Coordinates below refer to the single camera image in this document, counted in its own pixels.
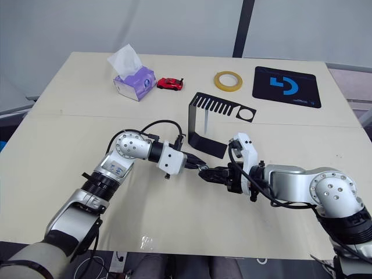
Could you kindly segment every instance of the white tissue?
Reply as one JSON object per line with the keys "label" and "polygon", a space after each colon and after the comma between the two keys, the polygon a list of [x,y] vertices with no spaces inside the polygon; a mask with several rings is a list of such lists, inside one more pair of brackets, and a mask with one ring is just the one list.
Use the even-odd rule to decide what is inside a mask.
{"label": "white tissue", "polygon": [[131,74],[135,74],[142,67],[140,58],[130,44],[108,57],[107,61],[110,62],[122,80]]}

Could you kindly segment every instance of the red toy car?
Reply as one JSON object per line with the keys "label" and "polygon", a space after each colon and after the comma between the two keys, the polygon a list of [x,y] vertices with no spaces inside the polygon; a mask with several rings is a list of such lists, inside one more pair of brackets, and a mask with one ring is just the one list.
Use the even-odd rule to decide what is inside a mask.
{"label": "red toy car", "polygon": [[158,81],[157,87],[160,89],[173,89],[173,90],[181,90],[184,86],[183,78],[181,80],[176,80],[175,78],[161,78]]}

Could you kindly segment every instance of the tape roll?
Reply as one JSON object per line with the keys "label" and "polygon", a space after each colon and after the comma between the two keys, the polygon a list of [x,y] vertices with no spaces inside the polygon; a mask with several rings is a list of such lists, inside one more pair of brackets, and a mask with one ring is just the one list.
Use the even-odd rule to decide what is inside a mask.
{"label": "tape roll", "polygon": [[[220,77],[223,76],[224,74],[230,74],[230,75],[236,77],[237,80],[238,80],[236,85],[227,86],[227,85],[222,84],[221,81],[220,81]],[[238,90],[242,87],[243,80],[237,73],[234,73],[233,71],[221,71],[214,76],[214,84],[217,86],[217,88],[219,88],[223,91],[233,92],[233,91],[236,91],[236,90]]]}

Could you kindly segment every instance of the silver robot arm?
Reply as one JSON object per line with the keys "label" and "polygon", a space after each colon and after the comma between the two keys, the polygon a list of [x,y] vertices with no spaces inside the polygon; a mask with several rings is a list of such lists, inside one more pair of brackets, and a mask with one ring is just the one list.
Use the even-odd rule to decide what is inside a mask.
{"label": "silver robot arm", "polygon": [[135,159],[148,159],[169,175],[178,174],[187,156],[165,141],[152,142],[125,132],[84,185],[55,214],[41,242],[29,245],[2,264],[0,278],[60,278],[67,265],[92,244],[102,224],[100,215],[132,170]]}
{"label": "silver robot arm", "polygon": [[[232,151],[243,162],[236,162]],[[201,170],[199,176],[226,185],[230,192],[245,194],[253,202],[261,193],[273,206],[313,209],[337,254],[337,278],[372,274],[371,216],[357,196],[351,177],[329,167],[304,170],[296,166],[265,166],[263,161],[258,163],[253,143],[243,133],[230,140],[229,156],[231,163],[227,167]]]}

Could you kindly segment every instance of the label on robot arm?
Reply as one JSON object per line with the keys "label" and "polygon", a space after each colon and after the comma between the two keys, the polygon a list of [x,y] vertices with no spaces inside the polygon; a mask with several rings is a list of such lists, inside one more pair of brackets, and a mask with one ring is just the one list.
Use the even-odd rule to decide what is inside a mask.
{"label": "label on robot arm", "polygon": [[102,167],[120,178],[127,172],[127,169],[116,161],[106,162]]}

